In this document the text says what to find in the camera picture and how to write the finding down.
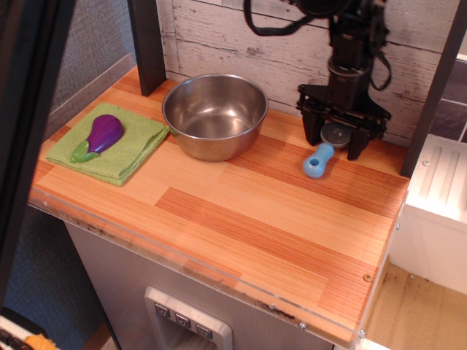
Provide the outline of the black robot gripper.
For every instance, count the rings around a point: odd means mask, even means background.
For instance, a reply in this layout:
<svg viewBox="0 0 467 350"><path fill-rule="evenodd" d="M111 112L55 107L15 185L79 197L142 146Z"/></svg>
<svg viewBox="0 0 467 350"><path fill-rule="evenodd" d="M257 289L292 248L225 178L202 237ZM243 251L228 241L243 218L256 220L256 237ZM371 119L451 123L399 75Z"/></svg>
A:
<svg viewBox="0 0 467 350"><path fill-rule="evenodd" d="M357 160L371 139L382 138L391 114L371 100L372 66L344 69L330 65L327 85L302 84L297 109L302 113L306 140L312 146L321 140L325 122L350 126L353 130L347 153L348 160Z"/></svg>

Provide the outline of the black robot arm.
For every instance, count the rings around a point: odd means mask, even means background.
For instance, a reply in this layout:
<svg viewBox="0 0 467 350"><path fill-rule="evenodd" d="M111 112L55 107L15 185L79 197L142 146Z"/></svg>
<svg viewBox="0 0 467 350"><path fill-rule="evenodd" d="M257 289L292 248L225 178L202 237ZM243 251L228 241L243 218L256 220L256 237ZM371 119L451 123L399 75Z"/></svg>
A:
<svg viewBox="0 0 467 350"><path fill-rule="evenodd" d="M372 77L374 61L390 64L382 51L389 30L385 25L384 1L297 1L309 18L328 19L332 55L328 59L327 85L299 85L297 103L306 140L322 140L326 122L350 127L348 160L356 160L368 143L382 138L391 114L369 96L369 88L384 90L387 77L377 83Z"/></svg>

